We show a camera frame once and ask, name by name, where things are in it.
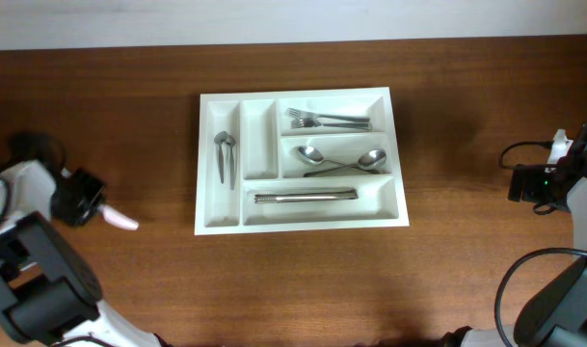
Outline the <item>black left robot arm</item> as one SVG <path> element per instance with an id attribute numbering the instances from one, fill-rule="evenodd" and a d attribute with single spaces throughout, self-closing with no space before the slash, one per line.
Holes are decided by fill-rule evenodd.
<path id="1" fill-rule="evenodd" d="M 19 132 L 0 164 L 0 326 L 17 343 L 44 346 L 167 347 L 104 299 L 91 266 L 53 227 L 81 227 L 100 215 L 113 227 L 137 221 L 108 204 L 105 183 L 66 167 L 67 152 L 46 134 Z"/>

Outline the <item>metal fork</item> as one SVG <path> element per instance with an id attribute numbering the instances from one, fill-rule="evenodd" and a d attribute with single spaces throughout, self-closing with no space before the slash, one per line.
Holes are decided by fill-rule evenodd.
<path id="1" fill-rule="evenodd" d="M 344 120 L 350 122 L 370 122 L 369 117 L 357 117 L 357 116 L 342 116 L 332 114 L 320 114 L 311 111 L 304 111 L 295 108 L 288 108 L 287 114 L 295 119 L 329 119 L 329 120 Z"/>
<path id="2" fill-rule="evenodd" d="M 349 128 L 364 131 L 371 131 L 373 125 L 370 122 L 320 122 L 319 120 L 292 120 L 290 122 L 292 129 L 298 128 L 314 128 L 314 127 L 333 127 L 333 128 Z"/>

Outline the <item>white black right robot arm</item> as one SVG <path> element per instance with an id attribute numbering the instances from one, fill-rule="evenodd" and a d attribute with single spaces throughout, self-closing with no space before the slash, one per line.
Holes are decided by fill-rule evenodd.
<path id="1" fill-rule="evenodd" d="M 572 240 L 514 261 L 494 295 L 494 327 L 464 326 L 446 334 L 442 346 L 587 346 L 587 122 L 574 137 L 560 129 L 539 145 L 549 152 L 544 163 L 498 161 L 512 173 L 508 198 L 531 203 L 537 215 L 568 215 Z M 567 256 L 567 267 L 523 305 L 514 323 L 504 323 L 501 309 L 509 281 L 526 262 L 552 255 Z"/>

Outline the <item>pink plastic knife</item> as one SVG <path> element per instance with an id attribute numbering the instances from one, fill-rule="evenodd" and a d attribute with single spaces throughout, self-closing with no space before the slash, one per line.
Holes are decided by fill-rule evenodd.
<path id="1" fill-rule="evenodd" d="M 108 204 L 101 204 L 98 207 L 99 213 L 102 215 L 104 221 L 113 226 L 124 230 L 137 230 L 139 223 Z"/>

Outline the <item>metal spoon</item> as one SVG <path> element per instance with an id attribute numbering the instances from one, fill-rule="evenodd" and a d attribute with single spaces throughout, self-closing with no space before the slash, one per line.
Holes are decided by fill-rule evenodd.
<path id="1" fill-rule="evenodd" d="M 317 176 L 319 174 L 331 174 L 345 169 L 361 169 L 363 171 L 375 170 L 381 167 L 387 160 L 387 154 L 383 149 L 373 149 L 363 154 L 353 164 L 342 165 L 337 168 L 330 168 L 322 171 L 305 173 L 304 177 Z"/>
<path id="2" fill-rule="evenodd" d="M 296 152 L 303 161 L 312 165 L 319 165 L 327 161 L 323 154 L 315 147 L 297 147 Z"/>

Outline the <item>small metal teaspoon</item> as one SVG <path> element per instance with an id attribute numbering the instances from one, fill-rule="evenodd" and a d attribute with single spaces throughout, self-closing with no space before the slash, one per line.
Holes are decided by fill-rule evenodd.
<path id="1" fill-rule="evenodd" d="M 229 188 L 233 191 L 235 189 L 236 181 L 235 138 L 232 135 L 228 135 L 226 144 L 228 146 Z"/>
<path id="2" fill-rule="evenodd" d="M 227 140 L 228 134 L 226 131 L 217 133 L 214 137 L 214 143 L 216 145 L 216 159 L 218 165 L 218 173 L 220 182 L 224 182 L 224 153 L 222 150 L 223 143 Z"/>

